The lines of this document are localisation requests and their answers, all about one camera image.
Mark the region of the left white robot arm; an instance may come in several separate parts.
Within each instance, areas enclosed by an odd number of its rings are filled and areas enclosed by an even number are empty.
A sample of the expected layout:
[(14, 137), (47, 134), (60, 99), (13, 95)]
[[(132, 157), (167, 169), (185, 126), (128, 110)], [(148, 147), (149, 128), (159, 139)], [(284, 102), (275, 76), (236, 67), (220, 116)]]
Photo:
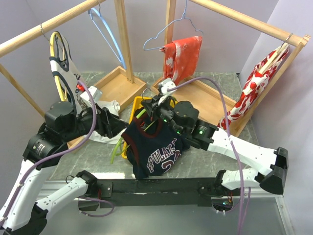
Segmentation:
[(21, 169), (6, 203), (0, 211), (0, 228), (6, 235), (38, 235), (48, 220), (71, 200), (94, 196), (97, 178), (83, 170), (61, 189), (37, 200), (46, 179), (60, 158), (70, 152), (67, 143), (85, 135), (91, 128), (101, 136), (113, 138), (128, 124), (98, 105), (79, 115), (68, 101), (54, 103), (45, 113), (45, 122), (24, 151)]

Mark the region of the navy maroon-trimmed tank top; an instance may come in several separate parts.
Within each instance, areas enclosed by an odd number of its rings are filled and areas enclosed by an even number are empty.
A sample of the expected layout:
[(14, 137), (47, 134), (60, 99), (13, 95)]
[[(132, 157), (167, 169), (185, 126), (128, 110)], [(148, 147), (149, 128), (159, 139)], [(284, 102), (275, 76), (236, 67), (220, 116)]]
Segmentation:
[(147, 114), (134, 117), (122, 138), (129, 146), (126, 155), (136, 179), (168, 172), (190, 148), (185, 136), (177, 134), (161, 119), (151, 121)]

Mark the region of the green plastic hanger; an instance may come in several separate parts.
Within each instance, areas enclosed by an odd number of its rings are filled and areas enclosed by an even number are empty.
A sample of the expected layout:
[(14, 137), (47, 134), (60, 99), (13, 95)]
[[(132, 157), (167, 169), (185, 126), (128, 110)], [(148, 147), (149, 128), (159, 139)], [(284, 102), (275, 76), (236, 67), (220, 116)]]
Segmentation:
[[(164, 88), (164, 91), (165, 91), (165, 93), (159, 93), (158, 95), (154, 96), (154, 98), (156, 98), (156, 100), (157, 100), (157, 105), (160, 105), (169, 97), (170, 98), (169, 104), (172, 107), (174, 107), (175, 104), (177, 103), (177, 99), (172, 96), (174, 91), (168, 91), (167, 88)], [(120, 139), (118, 140), (117, 144), (115, 145), (115, 147), (113, 149), (110, 164), (113, 164), (115, 156), (122, 155), (126, 151), (127, 148), (122, 147), (122, 142), (123, 142), (123, 138), (120, 137)]]

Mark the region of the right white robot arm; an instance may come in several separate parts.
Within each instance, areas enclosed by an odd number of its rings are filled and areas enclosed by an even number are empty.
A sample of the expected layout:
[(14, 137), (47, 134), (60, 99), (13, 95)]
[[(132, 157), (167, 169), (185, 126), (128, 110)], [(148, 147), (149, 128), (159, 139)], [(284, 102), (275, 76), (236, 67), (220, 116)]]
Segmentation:
[(219, 153), (247, 165), (248, 169), (221, 170), (214, 183), (220, 195), (241, 187), (260, 187), (264, 191), (282, 195), (289, 168), (289, 153), (283, 147), (265, 148), (233, 135), (199, 119), (199, 111), (189, 101), (171, 105), (171, 96), (159, 102), (161, 96), (145, 99), (141, 105), (152, 119), (161, 119), (179, 135), (184, 135), (197, 149)]

